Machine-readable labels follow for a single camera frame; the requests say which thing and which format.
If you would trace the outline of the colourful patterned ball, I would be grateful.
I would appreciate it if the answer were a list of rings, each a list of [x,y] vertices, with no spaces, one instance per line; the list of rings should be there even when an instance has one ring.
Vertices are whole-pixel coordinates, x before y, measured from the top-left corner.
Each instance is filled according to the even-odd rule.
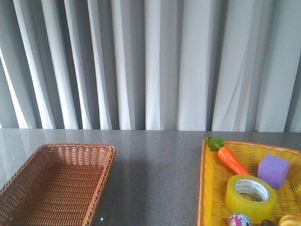
[[[232,214],[228,218],[228,226],[252,226],[252,220],[243,213]]]

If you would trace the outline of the yellow wicker basket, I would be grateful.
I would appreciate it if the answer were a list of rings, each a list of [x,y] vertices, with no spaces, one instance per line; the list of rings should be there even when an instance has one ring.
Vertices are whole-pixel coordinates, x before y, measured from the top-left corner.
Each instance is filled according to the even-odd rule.
[[[283,187],[275,190],[277,201],[270,220],[278,223],[286,214],[301,211],[301,153],[287,147],[278,147],[243,141],[227,140],[225,145],[238,157],[251,175],[257,175],[259,162],[272,154],[290,162],[288,178]],[[206,142],[202,145],[200,167],[200,193],[198,207],[199,226],[226,226],[231,211],[225,204],[228,179],[234,175]]]

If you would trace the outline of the orange toy carrot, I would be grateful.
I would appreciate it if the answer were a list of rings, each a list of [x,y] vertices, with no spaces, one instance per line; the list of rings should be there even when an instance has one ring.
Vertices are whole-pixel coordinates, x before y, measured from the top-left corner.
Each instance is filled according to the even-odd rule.
[[[211,151],[216,151],[219,159],[238,175],[250,175],[246,167],[239,161],[233,151],[225,146],[223,138],[209,137],[205,142]]]

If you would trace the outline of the yellow tape roll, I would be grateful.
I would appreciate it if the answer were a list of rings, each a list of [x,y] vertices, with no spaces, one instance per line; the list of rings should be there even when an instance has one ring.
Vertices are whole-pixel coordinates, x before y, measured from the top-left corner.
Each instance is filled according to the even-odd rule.
[[[232,213],[243,213],[253,223],[270,218],[277,196],[263,180],[250,175],[232,176],[227,183],[225,203]]]

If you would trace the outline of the brown wicker basket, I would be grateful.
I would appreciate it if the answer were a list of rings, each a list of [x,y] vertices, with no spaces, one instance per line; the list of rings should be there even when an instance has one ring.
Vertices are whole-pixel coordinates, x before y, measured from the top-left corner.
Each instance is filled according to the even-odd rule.
[[[1,225],[92,225],[115,154],[108,144],[42,145],[1,189]]]

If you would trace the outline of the small dark brown object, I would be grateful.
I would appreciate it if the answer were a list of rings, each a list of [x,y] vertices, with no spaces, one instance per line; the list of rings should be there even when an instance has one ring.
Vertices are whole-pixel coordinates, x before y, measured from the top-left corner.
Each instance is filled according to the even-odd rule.
[[[269,219],[264,219],[261,222],[261,226],[276,226],[276,223]]]

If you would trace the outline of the grey pleated curtain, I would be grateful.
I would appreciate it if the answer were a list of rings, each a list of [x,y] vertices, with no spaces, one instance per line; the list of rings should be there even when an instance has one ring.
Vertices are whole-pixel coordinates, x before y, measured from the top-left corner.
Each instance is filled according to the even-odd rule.
[[[3,0],[0,126],[300,132],[298,0]]]

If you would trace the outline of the toy bread loaf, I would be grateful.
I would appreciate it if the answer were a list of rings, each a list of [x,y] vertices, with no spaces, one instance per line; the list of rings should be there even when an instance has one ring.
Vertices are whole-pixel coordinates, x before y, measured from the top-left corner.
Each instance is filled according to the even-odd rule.
[[[301,226],[301,214],[287,214],[284,215],[278,223],[278,226]]]

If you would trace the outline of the purple foam cube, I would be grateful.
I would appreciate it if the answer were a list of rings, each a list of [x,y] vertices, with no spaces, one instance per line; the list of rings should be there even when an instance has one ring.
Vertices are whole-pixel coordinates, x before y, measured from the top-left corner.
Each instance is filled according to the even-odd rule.
[[[288,160],[267,154],[259,162],[257,177],[271,187],[280,189],[288,177],[289,169],[290,162]]]

